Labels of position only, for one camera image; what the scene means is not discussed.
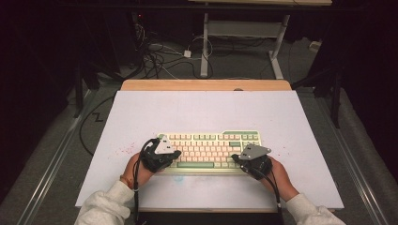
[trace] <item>beige key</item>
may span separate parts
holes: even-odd
[[[240,155],[240,152],[228,152],[228,154],[229,154],[229,157],[231,157],[234,154]]]

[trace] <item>person's right hand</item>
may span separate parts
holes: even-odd
[[[125,183],[126,185],[133,184],[134,181],[134,164],[137,162],[138,158],[140,156],[140,153],[136,153],[134,154],[134,156],[132,156],[129,160],[129,163],[126,166],[126,169],[123,173],[123,177],[124,179],[121,179],[120,181]],[[152,175],[154,174],[153,172],[149,171],[142,163],[140,163],[140,167],[138,168],[138,177],[137,177],[137,181],[138,181],[138,187],[143,186],[144,184],[146,184],[146,182],[149,181],[149,179],[152,177]]]
[[[270,172],[268,178],[275,184],[278,185],[278,190],[281,198],[287,202],[291,200],[293,197],[299,194],[299,192],[293,187],[292,183],[290,182],[289,175],[287,174],[286,169],[284,168],[283,164],[277,161],[275,158],[268,156],[272,162],[272,173]],[[274,189],[269,184],[269,182],[263,178],[260,182],[271,192],[274,192]]]

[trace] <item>desk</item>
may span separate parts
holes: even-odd
[[[196,85],[204,90],[176,91],[194,90]],[[250,128],[260,131],[262,145],[272,149],[270,155],[285,165],[293,184],[313,203],[344,208],[299,98],[288,87],[286,81],[126,81],[116,95],[76,206],[94,191],[108,189],[130,156],[159,132]],[[153,91],[158,88],[167,91]],[[228,91],[236,88],[246,91]],[[156,175],[140,196],[143,212],[275,212],[273,194],[246,175]]]
[[[227,4],[252,4],[252,5],[287,5],[287,6],[330,6],[331,0],[190,0],[210,3]],[[278,52],[281,48],[284,32],[286,31],[290,15],[284,15],[282,22],[230,22],[230,21],[210,21],[208,13],[205,13],[204,32],[203,32],[203,53],[200,76],[207,77],[208,66],[208,36],[235,36],[235,37],[258,37],[276,38],[273,51],[269,51],[269,60],[276,79],[283,79],[281,67],[278,63]]]

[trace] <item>keyboard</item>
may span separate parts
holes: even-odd
[[[261,146],[260,134],[254,130],[227,130],[221,133],[162,133],[175,150],[178,159],[161,174],[245,174],[231,158],[247,144]]]

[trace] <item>person's left hand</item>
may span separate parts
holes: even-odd
[[[126,166],[126,169],[123,173],[123,176],[125,179],[128,179],[131,184],[134,182],[134,164],[138,160],[140,153],[136,153],[134,156],[132,156],[129,160],[129,163]],[[140,168],[138,169],[138,187],[143,186],[148,182],[148,180],[152,177],[154,173],[149,171],[144,164],[141,162],[140,163]],[[120,179],[121,182],[125,183],[127,185],[127,182],[124,179]]]

